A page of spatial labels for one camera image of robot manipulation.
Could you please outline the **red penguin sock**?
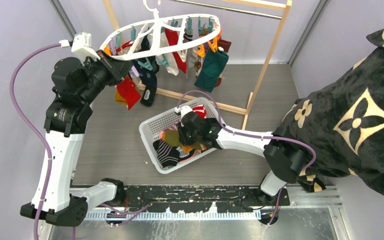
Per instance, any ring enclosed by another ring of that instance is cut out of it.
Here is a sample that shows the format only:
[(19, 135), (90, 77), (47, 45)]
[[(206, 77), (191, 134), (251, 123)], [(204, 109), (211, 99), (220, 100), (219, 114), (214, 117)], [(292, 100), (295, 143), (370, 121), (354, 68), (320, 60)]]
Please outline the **red penguin sock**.
[(139, 93), (136, 84), (128, 76), (126, 76), (121, 83), (116, 85), (115, 91), (118, 91), (119, 94), (126, 100), (128, 105), (125, 105), (125, 107), (128, 110), (130, 110), (141, 99), (141, 94)]

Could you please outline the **olive green sock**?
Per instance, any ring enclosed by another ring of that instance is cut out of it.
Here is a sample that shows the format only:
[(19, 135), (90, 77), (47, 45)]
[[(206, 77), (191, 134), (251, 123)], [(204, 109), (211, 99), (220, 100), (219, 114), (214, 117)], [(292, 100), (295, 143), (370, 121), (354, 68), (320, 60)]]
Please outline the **olive green sock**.
[(192, 144), (183, 144), (180, 141), (180, 135), (177, 130), (166, 130), (162, 131), (159, 135), (160, 139), (163, 140), (166, 144), (168, 144), (170, 147), (180, 147), (180, 149), (185, 153), (190, 153), (193, 150), (196, 151), (206, 151), (208, 148), (199, 143), (198, 141), (192, 143)]

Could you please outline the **mustard yellow brown-cuffed sock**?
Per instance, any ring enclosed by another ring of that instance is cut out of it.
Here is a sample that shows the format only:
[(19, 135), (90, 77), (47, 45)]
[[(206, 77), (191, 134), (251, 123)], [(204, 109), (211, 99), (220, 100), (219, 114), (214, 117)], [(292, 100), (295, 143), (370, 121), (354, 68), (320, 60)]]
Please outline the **mustard yellow brown-cuffed sock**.
[(124, 105), (124, 106), (128, 105), (127, 101), (119, 94), (117, 90), (115, 91), (114, 101), (120, 105)]

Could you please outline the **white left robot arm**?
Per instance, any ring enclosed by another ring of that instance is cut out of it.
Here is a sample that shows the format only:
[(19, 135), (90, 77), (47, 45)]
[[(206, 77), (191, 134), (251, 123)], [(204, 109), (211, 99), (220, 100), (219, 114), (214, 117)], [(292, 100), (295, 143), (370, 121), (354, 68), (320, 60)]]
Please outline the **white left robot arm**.
[(51, 74), (55, 98), (45, 112), (45, 156), (38, 188), (20, 215), (44, 220), (59, 227), (76, 227), (89, 210), (102, 204), (121, 206), (126, 200), (124, 184), (103, 178), (78, 193), (70, 192), (92, 103), (107, 86), (121, 83), (133, 66), (131, 61), (111, 58), (99, 50), (98, 59), (67, 57)]

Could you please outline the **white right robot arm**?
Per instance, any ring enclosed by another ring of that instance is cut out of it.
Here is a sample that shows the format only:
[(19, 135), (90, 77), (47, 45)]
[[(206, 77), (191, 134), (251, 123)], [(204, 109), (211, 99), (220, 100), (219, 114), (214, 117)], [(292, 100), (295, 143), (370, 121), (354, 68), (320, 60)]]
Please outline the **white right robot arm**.
[(216, 118), (201, 118), (189, 112), (181, 117), (177, 129), (183, 144), (198, 142), (208, 149), (238, 150), (265, 158), (270, 172), (263, 177), (256, 197), (266, 206), (275, 202), (286, 184), (297, 182), (310, 157), (304, 144), (281, 127), (274, 132), (240, 131)]

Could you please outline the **red white striped sock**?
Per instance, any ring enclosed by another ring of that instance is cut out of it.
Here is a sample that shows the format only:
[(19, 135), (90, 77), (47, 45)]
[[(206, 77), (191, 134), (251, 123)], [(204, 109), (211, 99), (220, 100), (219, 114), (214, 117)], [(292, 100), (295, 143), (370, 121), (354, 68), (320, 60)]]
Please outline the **red white striped sock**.
[(197, 105), (197, 106), (193, 107), (192, 111), (194, 113), (196, 113), (202, 119), (206, 119), (207, 118), (207, 110), (206, 110), (206, 108), (205, 108), (205, 106), (203, 104), (200, 104), (200, 105)]

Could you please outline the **navy blue patterned sock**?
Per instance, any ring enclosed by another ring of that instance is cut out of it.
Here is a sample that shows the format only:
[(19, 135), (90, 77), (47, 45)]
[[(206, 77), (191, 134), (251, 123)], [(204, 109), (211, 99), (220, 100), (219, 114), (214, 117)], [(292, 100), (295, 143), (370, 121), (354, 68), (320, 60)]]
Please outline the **navy blue patterned sock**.
[[(151, 70), (141, 66), (139, 62), (143, 64), (147, 64), (149, 62), (151, 65)], [(141, 82), (145, 85), (145, 90), (142, 94), (140, 103), (146, 107), (151, 107), (154, 103), (157, 91), (156, 73), (160, 70), (160, 67), (156, 62), (155, 56), (143, 57), (139, 58), (138, 60), (133, 60), (133, 64), (139, 73)]]

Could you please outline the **black white striped sock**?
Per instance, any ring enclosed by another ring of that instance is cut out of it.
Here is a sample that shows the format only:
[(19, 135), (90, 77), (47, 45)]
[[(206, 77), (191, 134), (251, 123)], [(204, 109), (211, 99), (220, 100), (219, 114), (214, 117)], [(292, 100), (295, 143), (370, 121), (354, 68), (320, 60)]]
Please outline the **black white striped sock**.
[(157, 154), (157, 160), (163, 168), (175, 167), (179, 162), (191, 157), (191, 153), (185, 153), (180, 147), (171, 147), (159, 139), (152, 144)]

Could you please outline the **white plastic basket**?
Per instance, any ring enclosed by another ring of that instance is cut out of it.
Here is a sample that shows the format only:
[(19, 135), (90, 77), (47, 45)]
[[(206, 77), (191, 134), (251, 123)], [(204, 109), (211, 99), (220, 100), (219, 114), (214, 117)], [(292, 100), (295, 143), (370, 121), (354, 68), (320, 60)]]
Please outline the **white plastic basket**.
[(180, 122), (180, 116), (172, 107), (143, 121), (138, 130), (143, 145), (149, 155), (150, 161), (161, 174), (174, 172), (212, 152), (216, 149), (191, 150), (184, 152), (180, 146), (171, 147), (161, 139), (167, 130), (176, 130), (176, 124)]

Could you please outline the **dark green sock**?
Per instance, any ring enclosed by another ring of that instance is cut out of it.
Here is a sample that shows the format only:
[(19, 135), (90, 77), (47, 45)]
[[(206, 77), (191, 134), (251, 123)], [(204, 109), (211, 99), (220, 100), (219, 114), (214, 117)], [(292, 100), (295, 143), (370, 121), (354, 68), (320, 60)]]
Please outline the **dark green sock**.
[(226, 52), (220, 50), (213, 52), (209, 50), (205, 55), (201, 71), (194, 85), (201, 90), (211, 93), (228, 60), (229, 56)]

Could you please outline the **black floral plush blanket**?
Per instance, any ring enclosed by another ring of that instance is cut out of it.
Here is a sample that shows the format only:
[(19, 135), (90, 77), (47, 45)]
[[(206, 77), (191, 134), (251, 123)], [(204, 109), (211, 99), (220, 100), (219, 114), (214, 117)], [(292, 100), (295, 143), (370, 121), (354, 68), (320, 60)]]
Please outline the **black floral plush blanket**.
[(281, 127), (310, 145), (316, 160), (298, 183), (323, 191), (321, 177), (359, 177), (384, 196), (384, 28), (367, 35), (375, 49), (342, 77), (297, 99)]

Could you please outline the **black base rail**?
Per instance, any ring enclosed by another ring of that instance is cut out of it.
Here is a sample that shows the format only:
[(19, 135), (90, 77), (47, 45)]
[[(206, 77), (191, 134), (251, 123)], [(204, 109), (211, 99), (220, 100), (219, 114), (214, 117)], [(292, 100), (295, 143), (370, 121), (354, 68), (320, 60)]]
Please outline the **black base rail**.
[(288, 191), (268, 200), (256, 186), (129, 185), (119, 205), (99, 209), (97, 217), (110, 225), (133, 221), (277, 220), (290, 206)]

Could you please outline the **wooden drying rack frame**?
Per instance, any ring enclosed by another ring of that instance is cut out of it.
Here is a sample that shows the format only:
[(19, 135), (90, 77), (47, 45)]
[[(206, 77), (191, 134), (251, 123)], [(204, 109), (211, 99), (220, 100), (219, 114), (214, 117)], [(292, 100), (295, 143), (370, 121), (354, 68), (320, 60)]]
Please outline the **wooden drying rack frame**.
[[(250, 10), (244, 10), (244, 9), (236, 9), (236, 8), (221, 6), (221, 5), (216, 5), (216, 4), (203, 3), (203, 2), (198, 2), (196, 0), (170, 0), (170, 1), (176, 2), (176, 3), (200, 6), (200, 7), (205, 7), (205, 8), (211, 8), (211, 9), (225, 10), (225, 11), (229, 11), (229, 12), (241, 13), (241, 14), (246, 14), (246, 15), (253, 15), (253, 16), (258, 16), (258, 17), (263, 17), (263, 18), (276, 19), (276, 20), (280, 21), (278, 24), (276, 33), (274, 34), (274, 38), (273, 38), (273, 41), (272, 41), (271, 46), (269, 48), (269, 51), (268, 51), (268, 53), (264, 59), (263, 67), (262, 67), (261, 72), (259, 74), (259, 77), (256, 81), (255, 87), (254, 87), (253, 91), (251, 91), (249, 94), (249, 99), (248, 99), (246, 108), (240, 108), (240, 107), (236, 107), (233, 105), (228, 105), (225, 103), (217, 102), (217, 104), (221, 110), (224, 110), (224, 111), (227, 111), (230, 113), (234, 113), (234, 114), (238, 114), (238, 115), (243, 115), (244, 119), (243, 119), (243, 124), (242, 124), (241, 129), (245, 130), (246, 126), (247, 126), (247, 122), (249, 120), (249, 115), (250, 115), (252, 106), (254, 104), (257, 93), (261, 87), (265, 73), (266, 73), (267, 68), (269, 66), (270, 60), (273, 56), (273, 53), (275, 51), (275, 48), (276, 48), (277, 43), (279, 41), (279, 38), (281, 36), (281, 32), (282, 32), (284, 25), (286, 23), (286, 19), (289, 15), (293, 1), (287, 0), (286, 4), (283, 4), (283, 3), (275, 3), (275, 2), (263, 1), (263, 0), (222, 0), (225, 2), (231, 2), (231, 3), (235, 3), (235, 4), (239, 4), (239, 5), (248, 5), (248, 6), (255, 6), (258, 8), (281, 11), (282, 12), (281, 16), (273, 15), (273, 14), (260, 13), (260, 12), (256, 12), (256, 11), (250, 11)], [(103, 2), (103, 5), (105, 7), (105, 10), (108, 14), (109, 20), (110, 20), (110, 22), (114, 28), (114, 31), (117, 31), (121, 27), (120, 27), (119, 21), (116, 17), (116, 13), (115, 13), (115, 10), (113, 8), (111, 0), (103, 0), (102, 2)], [(163, 88), (157, 88), (156, 94), (160, 95), (160, 96), (172, 98), (172, 99), (177, 99), (180, 101), (182, 101), (182, 100), (191, 101), (191, 100), (197, 98), (195, 96), (187, 95), (186, 93), (179, 93), (179, 92), (175, 92), (175, 91), (171, 91), (171, 90), (167, 90), (167, 89), (163, 89)]]

